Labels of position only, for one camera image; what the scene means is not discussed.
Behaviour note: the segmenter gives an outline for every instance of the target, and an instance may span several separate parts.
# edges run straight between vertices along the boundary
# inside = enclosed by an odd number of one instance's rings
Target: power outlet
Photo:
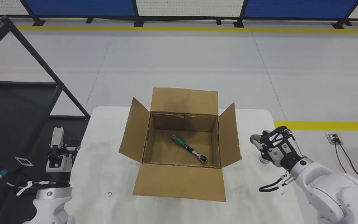
[[[326,133],[326,137],[327,137],[327,139],[328,139],[330,144],[335,144],[335,142],[333,141],[335,136],[338,136],[338,138],[341,140],[341,145],[343,145],[342,138],[337,133]]]

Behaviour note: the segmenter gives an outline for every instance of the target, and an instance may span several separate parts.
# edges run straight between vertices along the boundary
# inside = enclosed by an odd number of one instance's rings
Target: cardboard box
[[[225,202],[222,168],[241,159],[235,104],[218,114],[212,91],[154,88],[150,111],[133,98],[119,149],[141,163],[133,194]],[[175,144],[173,134],[207,163]]]

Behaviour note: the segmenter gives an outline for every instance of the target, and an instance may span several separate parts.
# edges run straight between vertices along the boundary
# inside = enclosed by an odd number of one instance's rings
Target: green handle
[[[185,146],[187,146],[187,144],[183,141],[183,139],[179,138],[178,136],[173,135],[172,138],[181,147],[185,148]]]

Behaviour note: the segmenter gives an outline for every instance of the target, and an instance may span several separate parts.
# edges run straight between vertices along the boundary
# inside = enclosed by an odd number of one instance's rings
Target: blue wall panel
[[[343,18],[356,0],[248,0],[246,17]]]
[[[131,0],[27,0],[35,15],[134,16]]]

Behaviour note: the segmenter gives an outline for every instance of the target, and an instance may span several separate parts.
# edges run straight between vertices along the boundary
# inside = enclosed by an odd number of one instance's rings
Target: floor
[[[83,26],[83,23],[83,20],[53,20],[47,25]],[[92,25],[118,24],[97,21]],[[186,22],[185,26],[196,26],[193,24]],[[211,26],[205,22],[200,25]],[[245,25],[263,26],[260,22]],[[330,28],[330,24],[319,22],[264,25]],[[132,97],[150,106],[153,87],[162,86],[219,91],[220,108],[235,102],[238,109],[266,109],[274,120],[358,121],[358,34],[180,31],[24,31],[23,34],[89,113],[97,106],[130,106]],[[1,41],[0,52],[1,81],[51,81],[12,35]],[[81,115],[65,95],[52,113]],[[324,133],[294,131],[303,154],[342,171],[335,148]],[[338,133],[358,167],[357,132]],[[339,155],[347,172],[358,178],[344,154],[340,151]],[[295,190],[305,223],[317,223],[315,210],[300,189],[295,186]]]

